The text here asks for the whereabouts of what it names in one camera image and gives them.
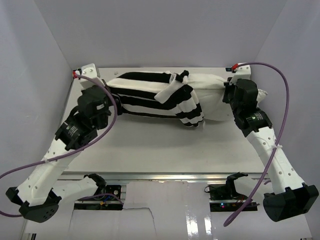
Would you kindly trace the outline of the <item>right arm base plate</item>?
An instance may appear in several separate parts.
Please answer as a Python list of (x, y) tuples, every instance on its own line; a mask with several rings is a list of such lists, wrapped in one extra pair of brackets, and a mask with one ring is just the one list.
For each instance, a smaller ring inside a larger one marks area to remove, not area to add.
[(204, 188), (204, 192), (209, 195), (211, 213), (235, 212), (248, 198), (243, 194), (231, 196), (225, 184), (209, 184)]

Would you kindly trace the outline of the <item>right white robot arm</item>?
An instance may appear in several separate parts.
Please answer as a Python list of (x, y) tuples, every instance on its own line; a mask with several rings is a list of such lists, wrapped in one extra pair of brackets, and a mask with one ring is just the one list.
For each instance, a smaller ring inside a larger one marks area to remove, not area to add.
[(273, 192), (262, 196), (266, 214), (274, 222), (306, 214), (319, 191), (297, 174), (278, 144), (272, 122), (258, 107), (256, 83), (228, 78), (224, 86), (222, 101), (230, 105), (236, 126), (254, 147), (272, 183)]

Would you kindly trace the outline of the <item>black white striped pillowcase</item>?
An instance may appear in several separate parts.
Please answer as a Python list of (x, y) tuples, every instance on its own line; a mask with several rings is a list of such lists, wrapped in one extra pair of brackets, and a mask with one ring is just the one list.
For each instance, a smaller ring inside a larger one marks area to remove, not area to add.
[(123, 114), (164, 119), (178, 119), (186, 127), (197, 127), (204, 113), (190, 73), (126, 72), (107, 82), (119, 101)]

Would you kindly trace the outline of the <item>white pillow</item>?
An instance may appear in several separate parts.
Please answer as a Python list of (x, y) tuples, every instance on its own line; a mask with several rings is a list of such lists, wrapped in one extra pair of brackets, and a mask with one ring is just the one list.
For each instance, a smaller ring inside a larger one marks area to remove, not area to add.
[(224, 82), (220, 76), (206, 73), (191, 73), (188, 84), (194, 89), (205, 120), (225, 122), (232, 120), (230, 105), (223, 102)]

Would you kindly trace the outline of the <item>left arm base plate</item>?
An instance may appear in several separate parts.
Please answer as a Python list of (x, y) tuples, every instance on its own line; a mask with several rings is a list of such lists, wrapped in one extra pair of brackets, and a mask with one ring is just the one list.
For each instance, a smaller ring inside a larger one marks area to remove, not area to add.
[(126, 197), (125, 185), (107, 185), (99, 196), (74, 203), (74, 210), (121, 211)]

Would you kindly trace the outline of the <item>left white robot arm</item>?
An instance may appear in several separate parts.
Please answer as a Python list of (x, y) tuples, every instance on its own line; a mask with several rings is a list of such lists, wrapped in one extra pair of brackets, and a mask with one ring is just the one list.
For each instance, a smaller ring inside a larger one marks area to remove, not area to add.
[(109, 195), (106, 181), (96, 173), (83, 179), (55, 187), (54, 184), (69, 164), (82, 151), (104, 137), (116, 122), (108, 122), (109, 107), (117, 107), (110, 91), (102, 85), (82, 90), (77, 105), (71, 110), (39, 162), (32, 164), (33, 172), (19, 186), (6, 191), (7, 198), (19, 206), (19, 216), (43, 223), (68, 202), (96, 199)]

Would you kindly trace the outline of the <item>aluminium table frame rail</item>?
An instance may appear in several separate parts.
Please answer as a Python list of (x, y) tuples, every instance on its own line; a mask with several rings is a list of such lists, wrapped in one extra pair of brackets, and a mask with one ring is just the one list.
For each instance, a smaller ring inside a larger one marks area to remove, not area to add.
[[(74, 83), (72, 82), (64, 103), (62, 117), (60, 123), (58, 124), (58, 128), (63, 124), (68, 115), (70, 114), (70, 109), (68, 110), (68, 102), (70, 95), (72, 93)], [(50, 144), (50, 147), (47, 153), (44, 155), (43, 160), (45, 160), (45, 164), (47, 167), (53, 168), (55, 171), (59, 171), (62, 174), (67, 168), (70, 162), (75, 158), (74, 156), (66, 156), (67, 154), (72, 153), (73, 150), (66, 150), (66, 144), (60, 140), (56, 139), (56, 134), (53, 135), (53, 140)]]

